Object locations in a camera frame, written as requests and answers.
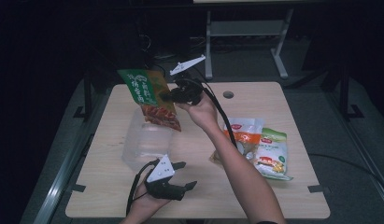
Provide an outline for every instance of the orange snack package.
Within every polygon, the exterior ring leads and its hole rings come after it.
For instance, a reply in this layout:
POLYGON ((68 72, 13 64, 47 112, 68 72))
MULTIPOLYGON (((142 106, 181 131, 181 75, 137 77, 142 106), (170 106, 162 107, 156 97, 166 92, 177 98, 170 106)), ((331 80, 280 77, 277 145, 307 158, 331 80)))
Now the orange snack package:
MULTIPOLYGON (((248 160, 252 160, 253 152, 256 150, 259 145, 259 141, 261 140, 264 120, 229 118, 229 122, 235 136, 238 151, 248 160)), ((224 126, 223 132, 230 138, 230 134, 226 126, 224 126)), ((220 157, 216 150, 209 159, 214 163, 221 164, 220 157)))

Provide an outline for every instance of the nuts in package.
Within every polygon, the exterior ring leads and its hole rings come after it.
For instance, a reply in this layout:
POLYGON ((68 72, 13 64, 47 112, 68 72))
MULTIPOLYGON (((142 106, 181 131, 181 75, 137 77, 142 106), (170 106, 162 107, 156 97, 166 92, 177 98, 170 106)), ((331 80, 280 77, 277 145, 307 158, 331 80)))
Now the nuts in package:
POLYGON ((287 172, 288 148, 287 135, 272 129, 263 128, 253 164, 266 178, 292 180, 287 172))
MULTIPOLYGON (((238 151, 248 160, 251 160, 253 158, 253 152, 259 145, 261 139, 264 120, 229 118, 229 123, 235 136, 238 151)), ((226 126, 224 126, 223 132, 230 138, 226 126)), ((209 159, 214 163, 221 164, 219 154, 216 150, 209 159)))

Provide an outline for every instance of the human arm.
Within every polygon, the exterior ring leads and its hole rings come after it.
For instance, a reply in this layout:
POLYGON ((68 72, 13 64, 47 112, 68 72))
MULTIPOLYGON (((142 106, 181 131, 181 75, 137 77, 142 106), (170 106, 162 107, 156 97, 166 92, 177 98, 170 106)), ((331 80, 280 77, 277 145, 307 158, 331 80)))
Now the human arm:
POLYGON ((130 213, 121 221, 121 224, 143 223, 151 218, 160 208, 171 202, 171 200, 156 199, 149 195, 144 182, 136 188, 134 199, 130 213))
POLYGON ((277 197, 266 179, 242 156, 217 121, 217 110, 209 97, 203 93, 198 105, 180 104, 192 120, 203 129, 220 156, 220 161, 229 178, 235 197, 241 204, 250 223, 274 221, 285 223, 277 197))

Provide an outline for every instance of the clear plastic container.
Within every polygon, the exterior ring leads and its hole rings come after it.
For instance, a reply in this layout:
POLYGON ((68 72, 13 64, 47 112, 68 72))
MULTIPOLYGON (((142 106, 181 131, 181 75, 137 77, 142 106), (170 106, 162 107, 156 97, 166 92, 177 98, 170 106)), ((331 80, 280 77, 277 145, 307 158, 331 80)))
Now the clear plastic container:
POLYGON ((170 154, 173 129, 147 123, 141 108, 135 110, 128 128, 122 160, 135 170, 149 161, 170 154))

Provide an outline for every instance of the snack bag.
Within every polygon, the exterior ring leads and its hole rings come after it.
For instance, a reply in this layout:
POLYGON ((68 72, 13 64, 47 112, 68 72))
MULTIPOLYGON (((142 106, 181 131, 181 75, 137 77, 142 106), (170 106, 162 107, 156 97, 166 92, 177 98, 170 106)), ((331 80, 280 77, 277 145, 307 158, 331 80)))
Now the snack bag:
MULTIPOLYGON (((263 119, 229 118, 229 122, 235 136, 238 151, 248 160, 253 159, 253 152, 261 139, 264 125, 263 119)), ((223 132, 230 138, 226 126, 224 126, 223 132)), ((209 159, 214 163, 221 164, 216 150, 209 159)))
POLYGON ((292 180, 287 172, 287 135, 263 128, 262 137, 254 153, 253 164, 266 178, 292 180))
POLYGON ((145 121, 181 131, 174 103, 160 97, 170 92, 161 72, 122 69, 118 74, 130 89, 134 101, 141 106, 145 121))

